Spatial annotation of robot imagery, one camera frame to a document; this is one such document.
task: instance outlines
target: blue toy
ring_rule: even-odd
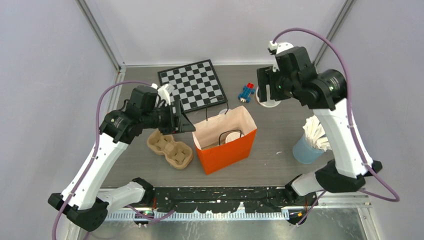
[[[249,103],[251,101],[250,94],[255,94],[255,90],[253,89],[255,85],[253,83],[248,83],[246,86],[243,87],[243,92],[238,95],[238,99],[240,102]]]

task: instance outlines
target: gray table surface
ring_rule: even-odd
[[[292,154],[293,146],[303,134],[302,126],[312,111],[302,107],[295,99],[282,101],[277,107],[265,108],[255,101],[241,103],[237,96],[247,83],[257,85],[256,69],[260,65],[220,65],[216,73],[228,98],[230,109],[243,104],[253,117],[257,134],[250,156],[210,175],[206,175],[198,156],[182,170],[170,166],[163,156],[156,155],[146,144],[153,129],[146,129],[135,138],[127,150],[119,157],[106,177],[104,188],[117,188],[133,178],[140,177],[157,187],[184,186],[283,186],[295,176],[314,171],[332,159],[333,154],[326,152],[312,164],[301,164]],[[127,68],[125,81],[139,80],[159,83],[158,71],[170,67]],[[118,107],[128,99],[136,85],[122,86]],[[217,115],[226,105],[210,107],[208,114]],[[205,119],[205,109],[189,112],[193,124]],[[174,135],[195,150],[191,133]]]

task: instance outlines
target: orange paper bag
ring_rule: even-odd
[[[207,175],[247,158],[257,131],[255,121],[244,106],[206,118],[194,126],[194,145]],[[241,137],[225,143],[228,134],[240,131]]]

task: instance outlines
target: white wall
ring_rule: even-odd
[[[384,240],[424,236],[423,11],[424,1],[357,1],[334,39],[351,72],[362,139],[400,195],[398,203],[372,200]],[[341,71],[330,51],[320,68]],[[373,178],[366,187],[390,195]]]
[[[0,239],[47,240],[116,71],[73,0],[2,1],[0,33]]]
[[[268,41],[303,27],[326,35],[344,0],[90,0],[108,42],[127,65],[269,63]],[[285,41],[315,57],[321,42],[304,33]]]

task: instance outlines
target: paper bag handle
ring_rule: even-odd
[[[219,135],[218,144],[221,146],[221,137],[223,136],[223,134],[226,134],[226,133],[229,133],[229,132],[234,132],[234,131],[239,131],[240,132],[240,137],[239,138],[242,138],[242,130],[240,130],[240,129],[229,130],[229,131],[225,131],[225,132],[221,133],[221,135]]]
[[[208,106],[209,106],[209,104],[211,104],[212,99],[217,99],[217,98],[222,98],[223,100],[225,100],[225,98],[223,96],[214,96],[214,97],[209,98],[209,103],[206,104],[206,113],[205,113],[206,114],[206,121],[208,120]],[[228,109],[230,109],[230,107],[228,106],[228,101],[226,101],[225,103],[226,103],[226,111],[225,111],[224,115],[227,114]]]

